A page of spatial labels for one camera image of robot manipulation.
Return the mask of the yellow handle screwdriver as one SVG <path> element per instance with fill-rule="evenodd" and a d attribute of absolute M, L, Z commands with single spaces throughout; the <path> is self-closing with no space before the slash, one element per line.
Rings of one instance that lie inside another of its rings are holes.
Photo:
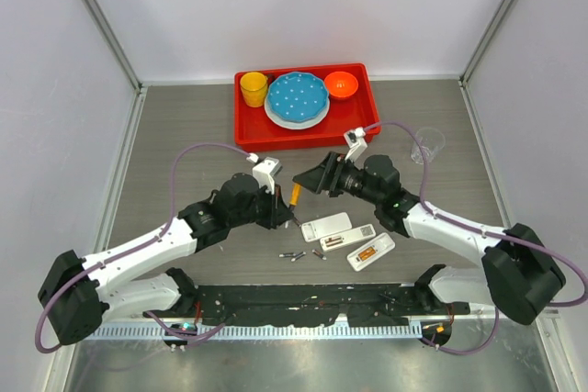
<path fill-rule="evenodd" d="M 300 221 L 298 220 L 298 218 L 295 215 L 295 210 L 296 210 L 296 207 L 298 206 L 298 203 L 299 203 L 299 200 L 300 200 L 301 190 L 302 190 L 302 187 L 299 184 L 294 184 L 293 185 L 291 196 L 290 196 L 290 200 L 289 200 L 289 204 L 288 204 L 289 211 L 292 214 L 292 222 L 297 227 L 300 227 L 301 226 Z"/>

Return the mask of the slim white remote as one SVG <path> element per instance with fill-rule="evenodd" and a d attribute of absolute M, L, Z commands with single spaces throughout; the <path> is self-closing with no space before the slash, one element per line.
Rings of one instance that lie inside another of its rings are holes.
<path fill-rule="evenodd" d="M 376 231 L 373 225 L 367 224 L 320 238 L 320 245 L 324 252 L 331 252 L 363 241 L 368 241 L 375 236 Z"/>

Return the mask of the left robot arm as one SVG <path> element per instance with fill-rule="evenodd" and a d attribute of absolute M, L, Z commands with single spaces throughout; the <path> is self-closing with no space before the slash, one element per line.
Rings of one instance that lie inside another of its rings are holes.
<path fill-rule="evenodd" d="M 178 318 L 188 316 L 197 290 L 183 271 L 170 269 L 148 280 L 142 275 L 226 240 L 235 228 L 256 224 L 275 230 L 293 218 L 279 185 L 235 174 L 207 199 L 173 211 L 163 226 L 139 238 L 85 257 L 73 250 L 61 253 L 38 293 L 43 311 L 35 330 L 37 350 L 49 352 L 41 342 L 46 322 L 63 347 L 125 315 L 168 310 Z"/>

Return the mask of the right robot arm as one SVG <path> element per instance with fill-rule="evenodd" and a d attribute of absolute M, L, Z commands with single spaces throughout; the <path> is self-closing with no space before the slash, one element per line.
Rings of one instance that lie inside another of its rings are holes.
<path fill-rule="evenodd" d="M 385 230 L 431 242 L 473 264 L 470 269 L 441 267 L 419 286 L 414 300 L 424 313 L 434 314 L 447 303 L 477 303 L 529 325 L 566 284 L 532 229 L 523 224 L 485 227 L 422 204 L 401 185 L 400 172 L 386 155 L 371 155 L 356 167 L 344 155 L 330 152 L 293 181 L 314 194 L 357 197 L 373 205 Z"/>

